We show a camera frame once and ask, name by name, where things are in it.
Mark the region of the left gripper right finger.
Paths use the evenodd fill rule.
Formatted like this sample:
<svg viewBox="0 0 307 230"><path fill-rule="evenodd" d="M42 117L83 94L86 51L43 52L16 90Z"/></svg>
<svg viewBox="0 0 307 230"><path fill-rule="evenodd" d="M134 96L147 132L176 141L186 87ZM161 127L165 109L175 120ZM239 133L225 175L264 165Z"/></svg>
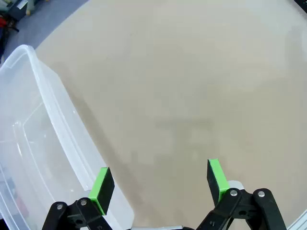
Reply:
<svg viewBox="0 0 307 230"><path fill-rule="evenodd" d="M227 230L233 220L243 219L251 230L285 230L286 226L272 192L267 188L252 194L230 186L218 159L207 161L207 181L214 202L198 230Z"/></svg>

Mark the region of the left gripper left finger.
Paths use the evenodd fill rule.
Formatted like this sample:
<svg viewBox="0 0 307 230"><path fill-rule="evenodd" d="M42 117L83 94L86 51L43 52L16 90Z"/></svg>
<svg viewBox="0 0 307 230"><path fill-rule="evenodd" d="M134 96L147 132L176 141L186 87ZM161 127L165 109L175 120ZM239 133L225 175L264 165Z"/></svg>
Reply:
<svg viewBox="0 0 307 230"><path fill-rule="evenodd" d="M100 169L87 197L74 203L55 202L51 205L42 229L44 230L110 230L105 220L115 183L110 168Z"/></svg>

